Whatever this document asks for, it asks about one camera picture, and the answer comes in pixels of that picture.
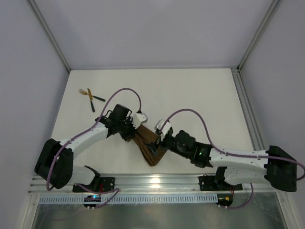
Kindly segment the brown cloth napkin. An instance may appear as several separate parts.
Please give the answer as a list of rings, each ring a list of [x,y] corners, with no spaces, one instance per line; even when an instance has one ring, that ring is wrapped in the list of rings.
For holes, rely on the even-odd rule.
[[[127,142],[133,141],[141,151],[141,154],[147,164],[151,167],[156,166],[163,156],[166,154],[167,150],[163,148],[158,148],[156,153],[153,153],[149,146],[154,143],[158,138],[158,135],[145,127],[140,125],[133,137],[129,138]]]

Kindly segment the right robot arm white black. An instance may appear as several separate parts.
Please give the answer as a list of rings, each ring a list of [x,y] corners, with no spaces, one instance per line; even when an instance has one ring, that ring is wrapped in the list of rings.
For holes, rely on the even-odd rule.
[[[234,151],[219,149],[197,142],[185,131],[176,136],[172,131],[147,143],[153,155],[161,150],[172,151],[199,168],[216,168],[215,183],[224,190],[239,184],[270,184],[286,192],[297,190],[296,160],[278,146],[261,151]]]

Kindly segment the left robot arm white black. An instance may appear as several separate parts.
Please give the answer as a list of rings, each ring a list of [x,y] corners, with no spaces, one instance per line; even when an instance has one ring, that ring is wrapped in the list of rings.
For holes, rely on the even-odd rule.
[[[61,189],[74,184],[74,192],[90,190],[102,191],[102,179],[99,172],[89,166],[75,166],[74,160],[85,150],[112,135],[120,134],[125,141],[133,138],[139,126],[147,121],[141,111],[131,114],[130,109],[117,104],[106,115],[98,117],[88,130],[57,141],[46,141],[35,165],[34,172],[46,180],[47,189]]]

